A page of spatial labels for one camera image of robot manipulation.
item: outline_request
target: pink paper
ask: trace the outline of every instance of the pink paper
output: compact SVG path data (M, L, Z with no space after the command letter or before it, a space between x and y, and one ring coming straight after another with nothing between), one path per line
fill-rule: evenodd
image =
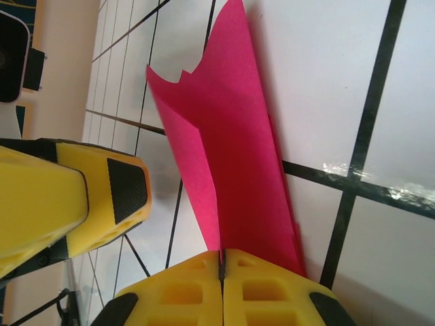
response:
M147 79L209 250L305 275L242 1L224 6L192 74Z

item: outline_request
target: yellow plastic block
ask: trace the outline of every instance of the yellow plastic block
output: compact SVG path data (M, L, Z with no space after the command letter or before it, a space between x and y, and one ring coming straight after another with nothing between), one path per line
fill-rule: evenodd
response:
M332 292L311 280L239 250L226 250L225 326L324 326L310 299Z
M122 290L139 298L124 326L222 326L218 260L209 251Z
M101 247L147 219L150 177L136 157L74 143L57 143L58 163L81 171L88 186L89 215L67 234L70 257Z
M0 146L0 278L87 214L82 173Z

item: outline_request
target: tiled floor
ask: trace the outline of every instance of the tiled floor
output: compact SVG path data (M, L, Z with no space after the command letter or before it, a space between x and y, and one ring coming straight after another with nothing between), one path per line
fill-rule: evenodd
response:
M73 260L84 325L122 288L206 250L145 66L173 82L192 71L224 2L101 2L83 140L141 157L154 202L127 237ZM435 3L244 3L309 276L358 325L432 325Z

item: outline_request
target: pink sheet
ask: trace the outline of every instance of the pink sheet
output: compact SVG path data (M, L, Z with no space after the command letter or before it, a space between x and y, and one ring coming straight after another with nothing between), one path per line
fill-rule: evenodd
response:
M224 6L192 74L147 79L208 249L305 275L242 1Z

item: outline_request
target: black rubber pad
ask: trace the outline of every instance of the black rubber pad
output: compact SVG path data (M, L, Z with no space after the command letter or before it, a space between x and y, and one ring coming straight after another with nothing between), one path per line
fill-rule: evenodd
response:
M310 293L310 298L326 326L356 325L340 302L334 298L318 292Z
M126 293L109 301L91 326L124 326L139 298L134 293Z
M21 153L57 163L56 143L47 139L25 141L22 139L0 139L0 146L19 151Z
M141 209L148 200L143 170L135 165L107 159L115 223L119 224Z

